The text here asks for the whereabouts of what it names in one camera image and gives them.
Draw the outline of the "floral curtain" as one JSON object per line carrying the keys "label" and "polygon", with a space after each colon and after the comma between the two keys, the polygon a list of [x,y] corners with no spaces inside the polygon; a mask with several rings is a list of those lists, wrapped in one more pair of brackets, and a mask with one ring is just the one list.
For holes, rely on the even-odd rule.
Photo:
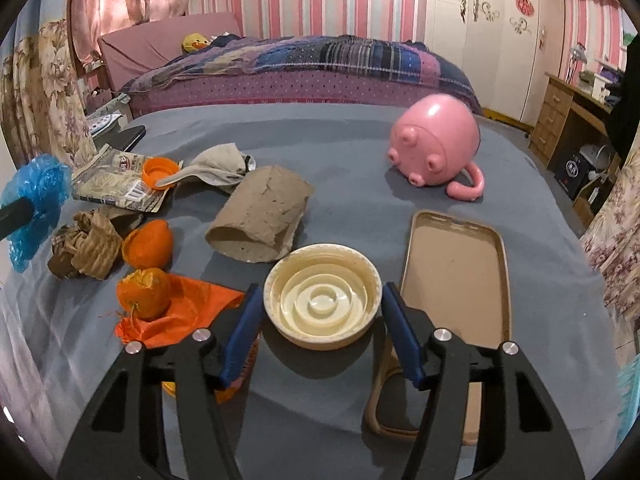
{"label": "floral curtain", "polygon": [[43,154],[78,168],[96,154],[64,18],[47,22],[2,55],[1,130],[17,168]]}

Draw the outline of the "wooden desk with drawers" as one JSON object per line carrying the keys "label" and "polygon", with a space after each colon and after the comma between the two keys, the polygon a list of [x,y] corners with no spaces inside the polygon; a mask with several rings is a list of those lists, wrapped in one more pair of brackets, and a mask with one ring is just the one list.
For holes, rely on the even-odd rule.
{"label": "wooden desk with drawers", "polygon": [[609,114],[588,93],[548,76],[529,149],[582,230],[608,198],[620,169],[620,156],[605,130]]}

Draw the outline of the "yellow duck plush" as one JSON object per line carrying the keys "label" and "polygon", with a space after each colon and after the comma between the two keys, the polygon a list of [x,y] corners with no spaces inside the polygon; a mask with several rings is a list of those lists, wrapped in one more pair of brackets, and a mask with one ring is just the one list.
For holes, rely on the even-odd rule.
{"label": "yellow duck plush", "polygon": [[181,49],[184,53],[193,53],[204,49],[210,45],[210,41],[198,32],[186,35],[181,43]]}

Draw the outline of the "small green bedside stool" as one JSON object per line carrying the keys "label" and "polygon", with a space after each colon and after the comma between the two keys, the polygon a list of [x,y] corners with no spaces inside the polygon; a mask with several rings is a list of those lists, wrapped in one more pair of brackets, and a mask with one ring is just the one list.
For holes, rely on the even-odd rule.
{"label": "small green bedside stool", "polygon": [[130,97],[119,93],[87,117],[90,136],[97,138],[112,130],[119,131],[132,121]]}

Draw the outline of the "cream round plastic lid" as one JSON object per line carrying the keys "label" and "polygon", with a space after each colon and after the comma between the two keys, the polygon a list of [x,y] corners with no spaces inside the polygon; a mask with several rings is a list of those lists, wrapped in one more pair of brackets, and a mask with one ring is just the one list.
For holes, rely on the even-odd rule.
{"label": "cream round plastic lid", "polygon": [[364,335],[381,297],[380,274],[365,255],[344,245],[313,244],[294,250],[272,268],[264,308],[292,344],[332,351]]}

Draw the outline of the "beige cloth cap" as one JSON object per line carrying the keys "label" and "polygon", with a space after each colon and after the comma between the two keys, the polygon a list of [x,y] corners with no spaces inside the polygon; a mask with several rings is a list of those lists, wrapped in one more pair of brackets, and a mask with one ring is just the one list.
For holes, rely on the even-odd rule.
{"label": "beige cloth cap", "polygon": [[167,188],[169,185],[196,179],[231,194],[256,168],[254,157],[241,152],[234,143],[218,144],[202,151],[190,164],[174,174],[160,178],[158,183],[160,188]]}

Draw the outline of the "tan phone case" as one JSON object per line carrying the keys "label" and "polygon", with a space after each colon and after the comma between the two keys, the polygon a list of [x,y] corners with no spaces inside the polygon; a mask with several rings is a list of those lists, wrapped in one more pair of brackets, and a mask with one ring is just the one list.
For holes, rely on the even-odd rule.
{"label": "tan phone case", "polygon": [[[429,210],[411,220],[405,269],[399,291],[409,307],[428,314],[467,344],[495,349],[512,338],[511,297],[506,251],[500,234],[489,226]],[[364,419],[375,434],[414,441],[418,430],[400,422],[396,401],[383,390],[404,379],[392,338],[387,336]],[[482,387],[469,385],[463,444],[477,442]]]}

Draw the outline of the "patchwork plaid quilt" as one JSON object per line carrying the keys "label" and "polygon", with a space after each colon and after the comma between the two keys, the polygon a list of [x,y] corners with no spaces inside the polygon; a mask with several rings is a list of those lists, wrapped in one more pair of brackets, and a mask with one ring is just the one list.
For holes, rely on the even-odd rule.
{"label": "patchwork plaid quilt", "polygon": [[420,42],[357,36],[234,38],[179,56],[122,88],[138,115],[214,104],[408,107],[445,93],[482,110],[465,73]]}

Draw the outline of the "bed with purple sheet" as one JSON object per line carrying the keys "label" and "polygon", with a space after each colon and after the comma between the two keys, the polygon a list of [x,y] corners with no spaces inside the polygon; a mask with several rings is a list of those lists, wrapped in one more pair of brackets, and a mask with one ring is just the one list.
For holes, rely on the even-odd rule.
{"label": "bed with purple sheet", "polygon": [[99,46],[134,116],[214,104],[346,103],[409,107],[435,93],[482,110],[465,73],[424,44],[357,36],[253,38],[230,13],[110,32]]}

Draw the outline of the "blue plastic bag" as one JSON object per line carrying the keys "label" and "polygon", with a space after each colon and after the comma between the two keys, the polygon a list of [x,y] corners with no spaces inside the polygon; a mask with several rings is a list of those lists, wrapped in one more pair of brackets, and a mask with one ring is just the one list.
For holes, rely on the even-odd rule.
{"label": "blue plastic bag", "polygon": [[1,193],[1,239],[15,272],[24,272],[60,221],[72,170],[50,154],[21,167]]}

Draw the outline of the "brown cardboard tube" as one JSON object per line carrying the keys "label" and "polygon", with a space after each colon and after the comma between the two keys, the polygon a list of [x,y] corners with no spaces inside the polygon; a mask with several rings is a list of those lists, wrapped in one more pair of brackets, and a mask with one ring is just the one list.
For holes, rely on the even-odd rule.
{"label": "brown cardboard tube", "polygon": [[213,250],[247,263],[288,255],[314,187],[281,166],[258,168],[230,195],[205,233]]}

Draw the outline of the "printed snack wrapper bag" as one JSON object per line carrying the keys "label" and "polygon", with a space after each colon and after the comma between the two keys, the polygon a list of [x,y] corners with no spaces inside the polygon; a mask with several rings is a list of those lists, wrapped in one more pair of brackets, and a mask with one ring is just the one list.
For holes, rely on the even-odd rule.
{"label": "printed snack wrapper bag", "polygon": [[105,144],[87,165],[73,173],[72,196],[75,200],[156,214],[168,188],[154,190],[143,179],[143,170],[147,162],[161,160]]}

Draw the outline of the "brown paper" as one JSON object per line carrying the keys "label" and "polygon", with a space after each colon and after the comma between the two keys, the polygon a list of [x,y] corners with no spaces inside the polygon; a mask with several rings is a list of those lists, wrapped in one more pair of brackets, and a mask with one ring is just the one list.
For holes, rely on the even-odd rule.
{"label": "brown paper", "polygon": [[93,209],[75,214],[73,224],[53,234],[51,245],[48,269],[57,278],[105,280],[119,257],[122,237],[104,210]]}

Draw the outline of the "pink pig toy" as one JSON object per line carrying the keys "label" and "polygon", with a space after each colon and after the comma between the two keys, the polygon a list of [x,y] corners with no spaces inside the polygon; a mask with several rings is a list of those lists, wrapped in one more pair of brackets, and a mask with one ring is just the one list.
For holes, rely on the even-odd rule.
{"label": "pink pig toy", "polygon": [[387,157],[411,185],[445,185],[454,200],[482,197],[485,177],[474,162],[480,128],[462,101],[432,94],[410,106],[390,130]]}

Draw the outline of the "orange peel half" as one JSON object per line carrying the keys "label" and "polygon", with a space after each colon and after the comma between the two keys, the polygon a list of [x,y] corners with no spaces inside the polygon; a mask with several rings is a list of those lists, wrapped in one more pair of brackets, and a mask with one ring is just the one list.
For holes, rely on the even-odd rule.
{"label": "orange peel half", "polygon": [[171,262],[174,236],[166,220],[152,220],[122,242],[122,258],[134,269],[165,269]]}
{"label": "orange peel half", "polygon": [[120,280],[116,297],[120,306],[133,318],[154,321],[170,306],[170,281],[159,268],[135,270]]}

